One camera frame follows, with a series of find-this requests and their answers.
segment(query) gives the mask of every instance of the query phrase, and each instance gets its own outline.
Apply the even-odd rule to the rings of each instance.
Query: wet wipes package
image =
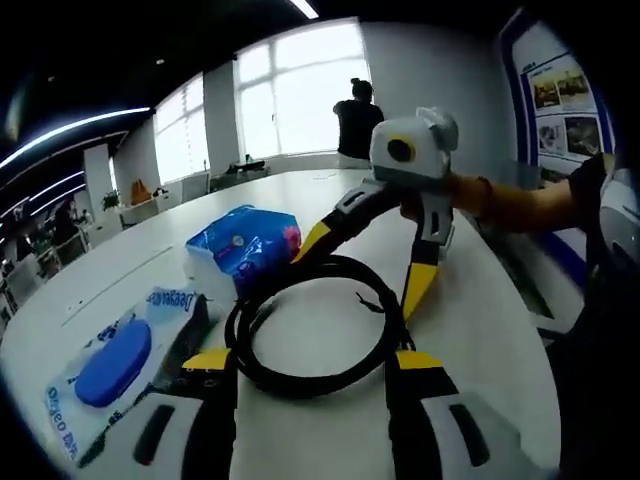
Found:
[[[290,262],[300,241],[293,215],[243,205],[187,241],[186,271],[198,291],[230,311],[255,279]]]
[[[44,396],[69,459],[80,464],[150,389],[168,385],[222,317],[222,310],[192,289],[154,288],[90,339]]]

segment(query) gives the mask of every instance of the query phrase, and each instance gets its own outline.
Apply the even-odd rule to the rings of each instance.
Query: black shirt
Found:
[[[24,235],[20,235],[16,239],[16,260],[21,262],[25,259],[30,253],[33,252],[31,245],[27,242],[27,239]]]
[[[584,308],[573,328],[547,348],[560,405],[562,479],[622,478],[635,458],[634,388],[640,345],[636,278],[609,268],[599,223],[604,158],[569,177],[579,227],[587,234]]]
[[[56,246],[62,245],[78,232],[77,227],[73,223],[70,212],[63,207],[56,211],[53,225],[55,227],[53,243]]]
[[[587,234],[587,272],[606,256],[606,246],[600,231],[600,190],[606,172],[602,154],[585,161],[569,176],[571,196],[578,210],[578,226]]]
[[[338,102],[333,108],[340,121],[338,152],[369,160],[373,128],[384,120],[380,107],[360,100]]]

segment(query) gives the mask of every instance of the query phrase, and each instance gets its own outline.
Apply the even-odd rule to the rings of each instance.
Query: coiled cable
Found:
[[[253,337],[268,317],[268,314],[261,313],[262,305],[289,287],[317,278],[348,278],[373,289],[378,294],[385,317],[380,340],[353,367],[334,375],[297,377],[265,367],[257,359],[252,345]],[[236,303],[225,326],[225,342],[235,353],[240,371],[258,388],[292,399],[327,395],[357,382],[393,355],[399,345],[415,350],[393,290],[364,263],[340,255],[327,255],[318,261],[303,260],[291,264],[281,274],[269,276],[268,281],[260,282],[260,287],[255,288],[252,295]]]

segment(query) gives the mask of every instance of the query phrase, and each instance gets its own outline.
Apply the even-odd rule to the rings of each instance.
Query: blue lid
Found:
[[[147,322],[129,322],[84,366],[75,383],[76,396],[92,407],[106,407],[138,376],[150,351]]]

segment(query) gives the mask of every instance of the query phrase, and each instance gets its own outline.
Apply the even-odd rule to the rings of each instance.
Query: ceiling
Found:
[[[320,20],[360,16],[367,21],[423,22],[489,39],[515,10],[512,4],[485,2],[465,6],[464,15],[457,2],[433,2],[428,9],[415,0],[395,0],[393,8],[368,0],[309,3]],[[239,49],[308,21],[287,0],[110,0],[11,2],[3,5],[0,22],[1,161],[52,128],[101,113],[154,107],[197,72],[213,69]],[[164,63],[158,65],[158,59]],[[86,144],[44,162],[43,158],[79,142],[135,128],[144,118],[119,117],[85,126],[18,158],[11,168],[0,170],[0,213],[25,195],[82,169]],[[117,148],[120,140],[121,136],[112,137],[110,148]]]

